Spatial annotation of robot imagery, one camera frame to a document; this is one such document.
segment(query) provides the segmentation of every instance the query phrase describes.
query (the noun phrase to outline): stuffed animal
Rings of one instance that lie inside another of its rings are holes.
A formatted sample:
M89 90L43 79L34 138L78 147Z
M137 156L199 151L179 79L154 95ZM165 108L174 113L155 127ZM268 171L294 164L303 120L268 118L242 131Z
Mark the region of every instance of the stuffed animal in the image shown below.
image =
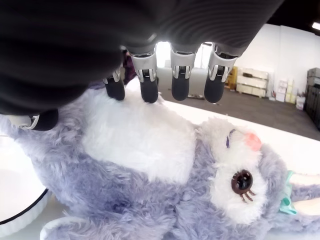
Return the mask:
M116 101L88 89L48 131L0 116L1 131L69 207L41 240L256 240L273 228L319 230L318 215L280 212L286 166L254 133L221 119L193 125L161 98L125 94ZM318 198L319 189L294 185L291 198Z

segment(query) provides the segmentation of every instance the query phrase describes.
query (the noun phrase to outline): round white object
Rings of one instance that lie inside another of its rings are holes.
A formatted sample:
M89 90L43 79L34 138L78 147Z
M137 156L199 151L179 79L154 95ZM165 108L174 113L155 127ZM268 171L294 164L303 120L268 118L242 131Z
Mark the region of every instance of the round white object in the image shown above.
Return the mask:
M30 224L50 197L30 158L13 139L0 136L0 238Z

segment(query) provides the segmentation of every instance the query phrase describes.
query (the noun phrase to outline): plush toy eye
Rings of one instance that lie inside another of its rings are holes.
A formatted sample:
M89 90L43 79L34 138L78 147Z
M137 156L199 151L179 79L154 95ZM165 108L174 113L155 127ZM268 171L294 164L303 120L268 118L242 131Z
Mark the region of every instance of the plush toy eye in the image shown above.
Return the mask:
M249 201L253 201L253 199L248 195L248 192L255 196L255 194L250 190L252 184L254 182L254 179L251 175L251 173L247 170L241 170L238 171L236 174L233 175L231 180L231 187L232 190L239 194L242 200L246 203L246 200L244 198L244 195Z

